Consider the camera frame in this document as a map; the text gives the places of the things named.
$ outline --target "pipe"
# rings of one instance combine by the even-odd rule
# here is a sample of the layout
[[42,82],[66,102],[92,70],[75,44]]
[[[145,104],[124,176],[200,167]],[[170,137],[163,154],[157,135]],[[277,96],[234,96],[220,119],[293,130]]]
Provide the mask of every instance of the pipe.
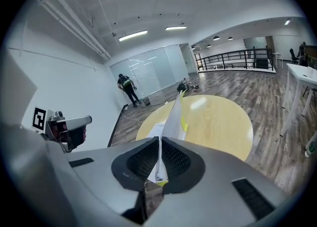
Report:
[[87,38],[62,12],[60,12],[49,0],[46,1],[46,4],[53,10],[57,15],[59,15],[71,28],[73,28],[86,42],[88,42],[94,49],[96,49],[99,53],[102,54],[101,51],[99,51],[95,45],[91,42],[89,38]]
[[83,29],[83,31],[95,42],[95,44],[105,53],[109,59],[111,58],[110,54],[104,49],[104,47],[98,42],[98,40],[94,37],[94,35],[86,28],[83,22],[78,18],[75,12],[71,9],[71,7],[67,4],[65,0],[58,0],[60,4],[66,9],[69,15],[78,23],[78,25]]
[[[109,23],[108,17],[107,17],[107,15],[106,15],[106,12],[105,12],[105,10],[104,10],[103,4],[102,4],[101,0],[98,0],[98,1],[99,1],[100,6],[101,6],[101,9],[103,10],[103,14],[104,14],[104,16],[105,16],[106,22],[107,22],[107,24],[108,24],[108,26],[109,26],[111,32],[113,32],[112,27],[111,27],[111,25],[110,25],[110,23]],[[120,45],[119,45],[119,42],[118,42],[117,38],[114,37],[114,39],[115,39],[115,42],[117,43],[118,47],[121,48]]]
[[48,13],[50,13],[58,22],[61,23],[61,25],[63,25],[67,30],[69,30],[75,37],[77,37],[78,39],[80,39],[84,44],[86,44],[88,47],[90,47],[92,50],[94,50],[95,52],[97,52],[99,55],[102,56],[102,53],[101,53],[101,52],[99,52],[97,49],[95,49],[93,46],[91,46],[91,45],[88,44],[85,40],[83,40],[79,35],[77,35],[77,33],[74,32],[67,24],[65,24],[63,21],[61,21],[61,19],[60,19],[57,15],[55,15],[55,14],[53,13],[53,11],[51,11],[51,9],[50,9],[47,5],[41,3],[41,0],[36,0],[36,1],[39,2],[39,3],[41,4],[41,6],[42,6]]

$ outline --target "white cable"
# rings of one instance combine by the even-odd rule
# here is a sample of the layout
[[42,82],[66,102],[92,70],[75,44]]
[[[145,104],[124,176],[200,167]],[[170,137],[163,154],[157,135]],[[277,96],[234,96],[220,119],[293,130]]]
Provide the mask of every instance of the white cable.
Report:
[[129,118],[127,117],[126,115],[124,115],[123,113],[121,113],[123,116],[125,116],[127,119],[129,120],[136,120],[137,122],[139,122],[140,124],[142,124],[143,122],[140,122],[138,119],[135,119],[135,118]]

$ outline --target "baseboard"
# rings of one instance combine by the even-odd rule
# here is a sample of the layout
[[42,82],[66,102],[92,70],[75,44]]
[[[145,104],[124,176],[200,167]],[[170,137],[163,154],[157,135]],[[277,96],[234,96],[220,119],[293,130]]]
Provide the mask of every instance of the baseboard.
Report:
[[113,139],[113,137],[114,137],[114,133],[115,133],[115,131],[116,131],[116,129],[117,129],[119,120],[120,120],[120,118],[121,118],[121,116],[122,116],[122,112],[123,112],[124,108],[126,108],[127,106],[128,106],[128,105],[124,105],[124,106],[122,107],[122,110],[121,110],[121,112],[120,112],[120,114],[119,114],[119,117],[118,117],[118,119],[117,119],[117,122],[116,122],[116,124],[115,124],[115,126],[114,126],[114,128],[113,128],[112,134],[111,134],[111,136],[110,136],[110,139],[109,139],[109,142],[108,142],[108,146],[107,146],[108,148],[111,146],[112,139]]

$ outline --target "white desk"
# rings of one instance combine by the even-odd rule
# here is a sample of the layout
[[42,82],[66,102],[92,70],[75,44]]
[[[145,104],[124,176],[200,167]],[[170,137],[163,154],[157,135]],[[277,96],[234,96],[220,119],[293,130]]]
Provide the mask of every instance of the white desk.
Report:
[[[282,104],[283,108],[285,108],[285,104],[286,104],[286,101],[287,101],[288,96],[289,96],[289,83],[290,83],[289,82],[289,72],[290,71],[295,76],[295,78],[297,80],[297,87],[296,87],[296,93],[295,93],[294,102],[293,102],[291,111],[289,112],[288,117],[286,119],[286,122],[285,122],[285,124],[284,124],[284,126],[283,126],[283,128],[281,130],[281,133],[280,133],[281,136],[283,136],[285,134],[286,130],[291,125],[292,118],[293,118],[293,116],[295,114],[295,110],[296,110],[296,107],[298,105],[299,98],[301,96],[302,86],[303,85],[307,85],[310,88],[317,88],[317,71],[316,70],[314,71],[313,77],[310,78],[307,75],[307,72],[308,72],[307,67],[294,65],[294,64],[287,64],[287,66],[288,66],[287,85],[286,85],[286,92],[285,92],[285,95],[284,95],[284,101],[283,101],[283,104]],[[313,91],[311,90],[309,92],[308,99],[307,99],[307,102],[305,104],[305,108],[303,110],[302,115],[305,115],[305,113],[307,111],[308,105],[309,105],[310,100],[312,98],[312,94],[313,94]]]
[[282,63],[282,69],[283,69],[283,60],[281,58],[282,54],[279,54],[279,53],[273,53],[274,54],[274,57],[275,57],[275,64],[276,64],[276,67],[277,67],[277,60],[279,59],[279,63],[281,65]]

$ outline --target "desk leg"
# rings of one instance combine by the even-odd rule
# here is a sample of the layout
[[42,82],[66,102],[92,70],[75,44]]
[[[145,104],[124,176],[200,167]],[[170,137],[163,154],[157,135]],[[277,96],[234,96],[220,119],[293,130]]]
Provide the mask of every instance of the desk leg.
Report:
[[317,139],[317,131],[312,136],[312,138],[309,140],[309,142],[306,144],[305,149],[309,149],[310,145]]
[[289,112],[288,117],[286,119],[286,122],[281,130],[281,133],[280,133],[281,136],[283,136],[285,134],[286,130],[289,128],[289,126],[292,123],[292,119],[293,119],[293,116],[295,114],[296,107],[297,107],[298,102],[299,102],[299,98],[301,96],[301,89],[302,89],[302,83],[301,83],[301,81],[298,81],[292,109]]
[[283,100],[283,104],[282,104],[282,108],[285,108],[285,104],[288,98],[288,94],[289,94],[289,71],[287,72],[287,85],[286,85],[286,91],[284,94],[284,100]]
[[308,94],[308,98],[307,98],[307,101],[306,101],[306,104],[305,104],[305,107],[304,107],[304,110],[303,110],[303,113],[302,113],[302,116],[305,116],[306,112],[307,112],[307,109],[309,107],[309,104],[311,102],[311,99],[312,99],[312,95],[313,95],[313,91],[312,89],[309,90],[309,94]]

